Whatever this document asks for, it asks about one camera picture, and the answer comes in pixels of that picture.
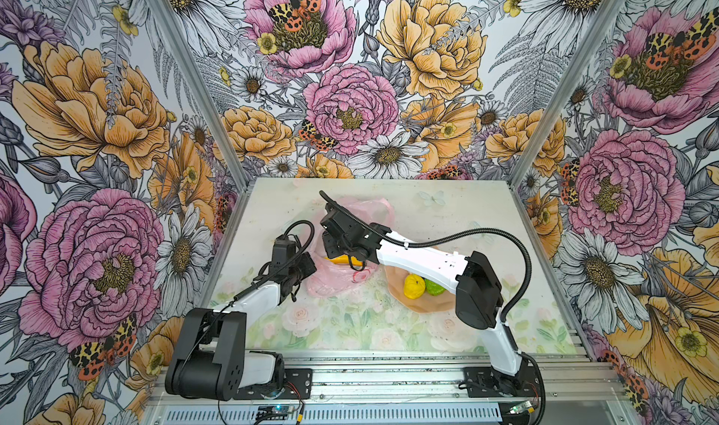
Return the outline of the pink plastic bag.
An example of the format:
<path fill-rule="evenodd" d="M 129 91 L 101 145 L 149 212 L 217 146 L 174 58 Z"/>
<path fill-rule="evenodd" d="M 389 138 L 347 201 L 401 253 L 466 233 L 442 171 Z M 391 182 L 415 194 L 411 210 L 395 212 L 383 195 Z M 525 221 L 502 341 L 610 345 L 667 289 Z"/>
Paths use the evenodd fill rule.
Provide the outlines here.
<path fill-rule="evenodd" d="M 378 223 L 388 227 L 394 225 L 395 212 L 385 198 L 361 200 L 344 197 L 340 198 L 339 202 L 367 224 Z M 310 256 L 316 265 L 316 271 L 306 282 L 310 296 L 331 298 L 367 282 L 377 273 L 379 265 L 374 262 L 361 262 L 344 254 L 328 256 L 322 237 L 323 231 L 319 226 L 322 216 L 322 213 L 317 213 L 314 217 L 318 232 L 310 246 Z"/>

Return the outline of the yellow fake lemon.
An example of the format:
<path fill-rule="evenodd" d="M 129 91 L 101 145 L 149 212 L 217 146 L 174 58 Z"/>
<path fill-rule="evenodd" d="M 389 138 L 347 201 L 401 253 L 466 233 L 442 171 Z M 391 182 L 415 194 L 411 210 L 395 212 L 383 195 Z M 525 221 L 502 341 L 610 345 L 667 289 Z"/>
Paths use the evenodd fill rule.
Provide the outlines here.
<path fill-rule="evenodd" d="M 410 300 L 416 300 L 423 296 L 425 293 L 425 282 L 424 278 L 416 275 L 414 273 L 410 273 L 405 279 L 404 279 L 404 285 L 403 285 L 403 294 L 404 297 L 410 299 Z"/>

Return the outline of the green fake lime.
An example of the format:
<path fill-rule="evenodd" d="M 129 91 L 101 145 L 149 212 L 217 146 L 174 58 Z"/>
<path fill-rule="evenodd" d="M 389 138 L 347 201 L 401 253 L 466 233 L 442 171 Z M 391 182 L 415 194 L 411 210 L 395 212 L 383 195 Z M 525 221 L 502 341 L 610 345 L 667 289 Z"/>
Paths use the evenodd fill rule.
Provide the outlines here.
<path fill-rule="evenodd" d="M 439 284 L 436 284 L 435 282 L 433 282 L 429 279 L 425 279 L 424 282 L 425 282 L 425 292 L 430 296 L 436 297 L 436 296 L 443 294 L 446 291 L 446 289 L 443 288 L 443 286 L 440 286 Z"/>

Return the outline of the pink flower-shaped plate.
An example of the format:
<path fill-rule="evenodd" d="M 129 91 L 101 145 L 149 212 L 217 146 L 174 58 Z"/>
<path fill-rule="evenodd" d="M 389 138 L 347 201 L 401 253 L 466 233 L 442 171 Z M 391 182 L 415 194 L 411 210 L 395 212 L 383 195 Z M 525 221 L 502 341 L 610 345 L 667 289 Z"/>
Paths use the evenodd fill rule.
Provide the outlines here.
<path fill-rule="evenodd" d="M 464 256 L 391 245 L 378 252 L 378 259 L 385 267 L 389 293 L 402 305 L 420 314 L 455 308 L 457 277 L 467 266 Z"/>

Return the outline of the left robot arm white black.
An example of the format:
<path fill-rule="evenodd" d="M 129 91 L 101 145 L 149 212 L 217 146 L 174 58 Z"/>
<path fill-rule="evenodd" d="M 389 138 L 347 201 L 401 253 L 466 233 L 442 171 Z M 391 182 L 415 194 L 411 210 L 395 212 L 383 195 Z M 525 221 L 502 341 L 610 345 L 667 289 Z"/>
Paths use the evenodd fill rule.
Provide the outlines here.
<path fill-rule="evenodd" d="M 301 282 L 316 271 L 307 246 L 294 235 L 276 238 L 271 260 L 248 288 L 225 306 L 186 314 L 165 376 L 167 393 L 229 401 L 275 397 L 286 389 L 282 355 L 249 350 L 247 333 L 286 299 L 294 300 Z"/>

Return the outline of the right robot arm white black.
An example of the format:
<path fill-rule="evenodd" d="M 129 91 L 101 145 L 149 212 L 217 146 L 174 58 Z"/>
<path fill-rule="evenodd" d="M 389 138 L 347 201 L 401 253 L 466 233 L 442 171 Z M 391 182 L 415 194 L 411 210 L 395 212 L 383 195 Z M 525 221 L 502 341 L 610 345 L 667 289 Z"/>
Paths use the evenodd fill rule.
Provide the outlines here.
<path fill-rule="evenodd" d="M 346 255 L 365 263 L 414 273 L 445 288 L 455 296 L 455 315 L 480 334 L 491 368 L 480 382 L 501 396 L 518 396 L 534 382 L 529 361 L 512 335 L 507 314 L 522 299 L 532 278 L 531 256 L 514 235 L 497 228 L 473 228 L 426 243 L 415 243 L 381 224 L 367 224 L 324 191 L 326 214 L 320 221 L 322 241 L 329 258 Z M 487 256 L 447 253 L 439 245 L 476 234 L 490 234 L 515 245 L 524 261 L 524 280 L 509 300 L 502 297 L 502 284 Z"/>

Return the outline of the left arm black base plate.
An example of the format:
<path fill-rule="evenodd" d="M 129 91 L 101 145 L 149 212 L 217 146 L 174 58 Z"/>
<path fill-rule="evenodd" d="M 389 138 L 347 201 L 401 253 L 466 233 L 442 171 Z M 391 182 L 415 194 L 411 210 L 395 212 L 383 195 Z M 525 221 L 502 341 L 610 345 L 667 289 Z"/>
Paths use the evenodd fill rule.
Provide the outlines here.
<path fill-rule="evenodd" d="M 309 400 L 312 395 L 314 371 L 307 368 L 286 369 L 279 383 L 246 388 L 245 397 L 252 400 Z"/>

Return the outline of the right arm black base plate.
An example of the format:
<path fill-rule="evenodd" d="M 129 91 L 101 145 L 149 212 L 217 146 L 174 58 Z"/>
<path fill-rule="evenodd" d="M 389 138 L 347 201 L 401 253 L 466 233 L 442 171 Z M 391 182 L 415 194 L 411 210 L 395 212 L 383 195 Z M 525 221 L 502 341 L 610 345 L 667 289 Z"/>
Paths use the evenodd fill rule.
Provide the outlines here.
<path fill-rule="evenodd" d="M 466 391 L 469 398 L 539 398 L 543 393 L 537 373 L 530 366 L 522 366 L 514 376 L 492 367 L 466 367 L 458 388 Z"/>

